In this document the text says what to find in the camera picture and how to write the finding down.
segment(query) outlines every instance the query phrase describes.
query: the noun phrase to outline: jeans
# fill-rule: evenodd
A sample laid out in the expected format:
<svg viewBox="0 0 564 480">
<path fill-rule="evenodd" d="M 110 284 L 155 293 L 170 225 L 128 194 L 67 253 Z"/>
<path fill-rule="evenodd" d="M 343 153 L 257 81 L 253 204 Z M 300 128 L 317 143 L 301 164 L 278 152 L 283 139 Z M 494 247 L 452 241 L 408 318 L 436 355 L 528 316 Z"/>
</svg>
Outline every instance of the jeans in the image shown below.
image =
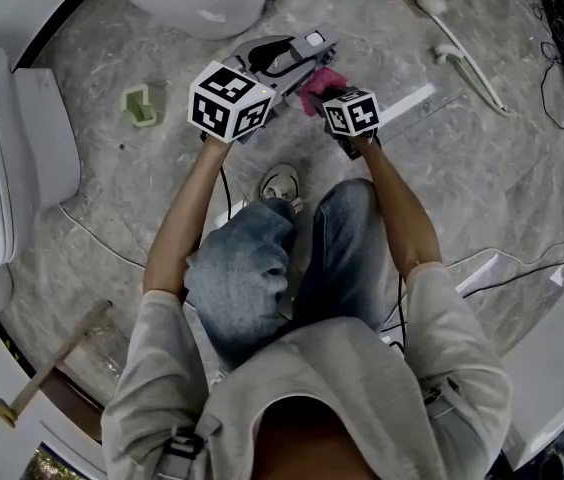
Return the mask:
<svg viewBox="0 0 564 480">
<path fill-rule="evenodd" d="M 388 316 L 388 245 L 371 182 L 343 181 L 318 205 L 311 260 L 289 321 L 278 304 L 296 237 L 291 205 L 259 200 L 210 233 L 189 258 L 185 286 L 228 368 L 304 325 L 350 316 L 379 331 Z"/>
</svg>

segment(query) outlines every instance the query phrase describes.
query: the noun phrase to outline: marble floor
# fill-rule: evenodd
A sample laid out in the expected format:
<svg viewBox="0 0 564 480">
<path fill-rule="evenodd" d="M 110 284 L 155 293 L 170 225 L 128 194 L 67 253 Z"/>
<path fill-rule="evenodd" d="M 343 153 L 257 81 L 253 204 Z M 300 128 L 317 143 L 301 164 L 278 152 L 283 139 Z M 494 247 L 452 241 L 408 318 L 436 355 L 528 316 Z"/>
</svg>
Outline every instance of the marble floor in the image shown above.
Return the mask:
<svg viewBox="0 0 564 480">
<path fill-rule="evenodd" d="M 186 122 L 191 81 L 245 39 L 296 34 L 326 21 L 341 34 L 332 67 L 373 90 L 383 104 L 426 83 L 437 88 L 386 125 L 380 137 L 433 220 L 445 262 L 451 265 L 488 246 L 534 261 L 550 245 L 564 242 L 564 131 L 545 116 L 540 97 L 547 66 L 540 42 L 549 36 L 525 0 L 447 2 L 444 21 L 515 110 L 513 117 L 493 113 L 451 66 L 435 64 L 431 48 L 447 40 L 412 0 L 277 0 L 249 31 L 214 42 L 171 29 L 125 0 L 87 0 L 36 62 L 55 72 L 81 158 L 80 190 L 66 209 L 109 246 L 144 263 L 200 147 L 198 133 Z M 122 90 L 142 82 L 162 84 L 167 93 L 164 122 L 151 129 L 133 128 L 119 111 Z M 558 69 L 551 72 L 545 94 L 564 124 L 564 77 Z M 310 251 L 312 209 L 336 182 L 368 173 L 322 132 L 319 120 L 286 108 L 246 145 L 232 149 L 225 169 L 233 200 L 252 199 L 260 177 L 278 162 L 298 169 L 306 202 L 293 260 L 298 273 Z M 218 182 L 207 232 L 225 207 Z M 540 265 L 561 260 L 564 246 L 552 249 Z M 64 367 L 105 404 L 124 367 L 142 270 L 98 247 L 58 208 L 41 215 L 31 247 L 11 267 L 15 295 L 0 321 L 34 366 L 60 346 L 94 300 L 114 302 L 105 325 Z M 529 269 L 488 252 L 450 271 L 458 284 L 475 274 L 468 292 Z M 397 272 L 391 276 L 387 315 L 397 297 Z M 506 352 L 563 290 L 564 266 L 468 301 Z M 195 314 L 188 316 L 212 376 L 214 353 Z"/>
</svg>

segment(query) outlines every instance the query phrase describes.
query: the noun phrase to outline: white sneaker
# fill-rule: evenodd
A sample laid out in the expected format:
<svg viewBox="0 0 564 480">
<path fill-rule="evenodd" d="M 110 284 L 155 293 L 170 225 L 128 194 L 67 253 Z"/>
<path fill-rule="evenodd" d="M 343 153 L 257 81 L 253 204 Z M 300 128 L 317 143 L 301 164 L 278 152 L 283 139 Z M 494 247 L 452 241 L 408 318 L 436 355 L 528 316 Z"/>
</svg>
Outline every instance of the white sneaker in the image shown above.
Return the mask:
<svg viewBox="0 0 564 480">
<path fill-rule="evenodd" d="M 260 199 L 283 199 L 291 203 L 295 213 L 302 211 L 298 172 L 289 164 L 278 164 L 267 172 L 258 189 Z"/>
</svg>

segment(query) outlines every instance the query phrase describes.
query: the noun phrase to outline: green plastic piece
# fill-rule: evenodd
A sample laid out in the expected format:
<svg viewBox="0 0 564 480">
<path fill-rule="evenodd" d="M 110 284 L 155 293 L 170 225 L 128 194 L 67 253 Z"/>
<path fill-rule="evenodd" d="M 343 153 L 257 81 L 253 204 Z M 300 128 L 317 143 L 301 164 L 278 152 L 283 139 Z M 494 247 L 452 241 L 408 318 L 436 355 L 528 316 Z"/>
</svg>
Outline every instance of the green plastic piece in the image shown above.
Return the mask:
<svg viewBox="0 0 564 480">
<path fill-rule="evenodd" d="M 164 115 L 164 99 L 158 87 L 147 84 L 129 87 L 122 92 L 122 113 L 138 127 L 155 126 Z"/>
</svg>

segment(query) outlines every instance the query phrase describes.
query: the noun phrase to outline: pink object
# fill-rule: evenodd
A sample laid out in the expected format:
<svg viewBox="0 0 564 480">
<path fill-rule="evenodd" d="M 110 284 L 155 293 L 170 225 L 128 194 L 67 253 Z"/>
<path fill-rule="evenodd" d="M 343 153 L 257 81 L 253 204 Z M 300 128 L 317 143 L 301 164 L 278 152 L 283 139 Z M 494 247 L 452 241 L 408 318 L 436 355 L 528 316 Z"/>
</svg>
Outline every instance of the pink object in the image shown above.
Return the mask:
<svg viewBox="0 0 564 480">
<path fill-rule="evenodd" d="M 313 117 L 317 114 L 315 107 L 309 102 L 309 93 L 322 94 L 329 87 L 346 87 L 346 78 L 337 71 L 321 68 L 313 73 L 311 79 L 302 86 L 302 89 L 300 89 L 300 99 L 302 100 L 304 113 L 307 116 Z"/>
</svg>

